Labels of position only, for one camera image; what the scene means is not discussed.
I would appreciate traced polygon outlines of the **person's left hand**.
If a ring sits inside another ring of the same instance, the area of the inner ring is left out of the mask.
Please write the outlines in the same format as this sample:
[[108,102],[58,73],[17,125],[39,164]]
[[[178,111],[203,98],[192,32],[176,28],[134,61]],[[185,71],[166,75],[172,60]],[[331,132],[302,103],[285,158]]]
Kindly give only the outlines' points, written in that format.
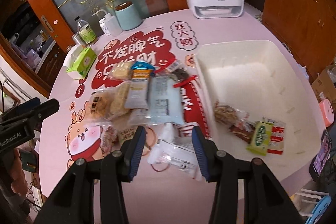
[[19,149],[14,149],[14,161],[9,170],[9,175],[13,179],[11,183],[11,189],[15,194],[19,196],[26,196],[28,192],[28,185],[26,181],[25,173],[23,172],[22,163],[20,159]]

